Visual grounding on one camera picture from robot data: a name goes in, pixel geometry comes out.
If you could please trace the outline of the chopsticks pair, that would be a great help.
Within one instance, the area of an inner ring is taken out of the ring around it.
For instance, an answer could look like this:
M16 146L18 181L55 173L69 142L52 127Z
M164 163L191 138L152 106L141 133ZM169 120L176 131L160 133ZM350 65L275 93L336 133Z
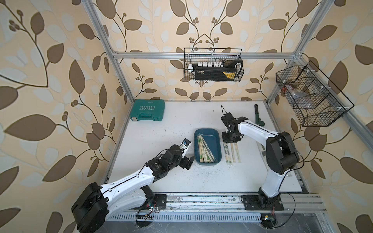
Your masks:
M241 163L241 156L240 156L238 145L237 145L237 143L235 143L234 145L235 145L235 152L236 152L236 155L237 155L237 161L238 161L238 163Z
M228 148L228 145L224 143L223 144L223 149L224 149L226 163L231 164L232 160L231 160L231 155L230 155L230 150Z
M234 144L230 144L230 148L231 148L231 156L232 156L232 163L235 163L236 162L236 156L235 156L235 149L234 149Z

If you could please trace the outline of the teal plastic storage box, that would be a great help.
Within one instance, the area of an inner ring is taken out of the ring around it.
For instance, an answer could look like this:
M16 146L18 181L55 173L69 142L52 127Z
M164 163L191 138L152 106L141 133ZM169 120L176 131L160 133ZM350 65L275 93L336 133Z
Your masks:
M221 161L220 135L215 129L197 129L194 133L194 144L194 154L198 164L214 166Z

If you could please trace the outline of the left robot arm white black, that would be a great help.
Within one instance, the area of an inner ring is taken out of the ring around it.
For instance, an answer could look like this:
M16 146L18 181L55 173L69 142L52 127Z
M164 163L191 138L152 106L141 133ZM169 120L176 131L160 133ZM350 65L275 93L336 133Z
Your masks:
M150 208L154 193L150 185L166 177L172 169L190 169L194 157L185 155L191 142L172 145L149 160L136 171L112 183L89 184L71 208L77 230L81 233L96 232L110 217L133 208Z

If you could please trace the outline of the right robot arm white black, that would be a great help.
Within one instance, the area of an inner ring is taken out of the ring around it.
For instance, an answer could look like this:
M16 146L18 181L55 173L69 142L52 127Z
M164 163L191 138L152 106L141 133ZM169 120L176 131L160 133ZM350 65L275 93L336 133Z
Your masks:
M248 136L265 147L266 162L270 170L259 188L258 202L262 208L268 206L280 197L280 187L285 176L300 161L290 134L267 130L246 117L235 118L231 113L223 114L221 120L227 129L222 132L224 143L237 143Z

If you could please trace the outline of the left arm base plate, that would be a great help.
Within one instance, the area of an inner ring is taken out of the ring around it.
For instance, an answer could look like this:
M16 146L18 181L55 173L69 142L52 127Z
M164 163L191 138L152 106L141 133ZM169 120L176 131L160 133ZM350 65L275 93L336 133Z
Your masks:
M152 196L145 195L145 202L136 209L146 210L146 209L155 209L155 210L164 210L167 205L167 195L166 194L155 194Z

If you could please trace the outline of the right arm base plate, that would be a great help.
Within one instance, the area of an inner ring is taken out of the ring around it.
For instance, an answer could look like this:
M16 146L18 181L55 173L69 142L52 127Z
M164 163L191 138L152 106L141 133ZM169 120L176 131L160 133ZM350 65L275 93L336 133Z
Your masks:
M264 194L242 195L241 201L246 211L284 211L280 194L268 198Z

